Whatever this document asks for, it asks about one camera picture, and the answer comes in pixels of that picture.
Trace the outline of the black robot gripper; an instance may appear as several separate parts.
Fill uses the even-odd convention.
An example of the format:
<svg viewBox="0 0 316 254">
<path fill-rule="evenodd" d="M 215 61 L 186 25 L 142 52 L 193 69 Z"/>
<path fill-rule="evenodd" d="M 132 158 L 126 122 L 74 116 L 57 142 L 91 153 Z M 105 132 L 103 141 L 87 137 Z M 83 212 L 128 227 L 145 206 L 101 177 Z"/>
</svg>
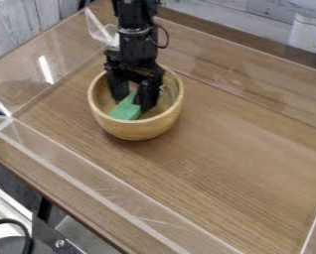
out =
<svg viewBox="0 0 316 254">
<path fill-rule="evenodd" d="M 157 63 L 158 50 L 106 50 L 103 54 L 106 78 L 114 100 L 121 101 L 129 95 L 129 81 L 137 82 L 140 84 L 134 103 L 142 112 L 149 111 L 158 103 L 165 74 L 164 67 Z"/>
</svg>

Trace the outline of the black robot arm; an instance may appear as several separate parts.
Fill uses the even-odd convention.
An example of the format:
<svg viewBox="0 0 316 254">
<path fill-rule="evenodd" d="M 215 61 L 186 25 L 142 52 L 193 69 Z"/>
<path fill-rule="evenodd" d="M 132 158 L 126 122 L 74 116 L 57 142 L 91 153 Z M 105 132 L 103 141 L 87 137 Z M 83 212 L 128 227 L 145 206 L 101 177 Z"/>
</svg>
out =
<svg viewBox="0 0 316 254">
<path fill-rule="evenodd" d="M 113 98 L 121 101 L 130 93 L 129 82 L 138 85 L 133 102 L 141 111 L 149 111 L 158 103 L 165 68 L 157 63 L 158 50 L 169 44 L 158 44 L 154 16 L 160 0 L 111 0 L 118 19 L 119 48 L 106 50 L 105 71 Z"/>
</svg>

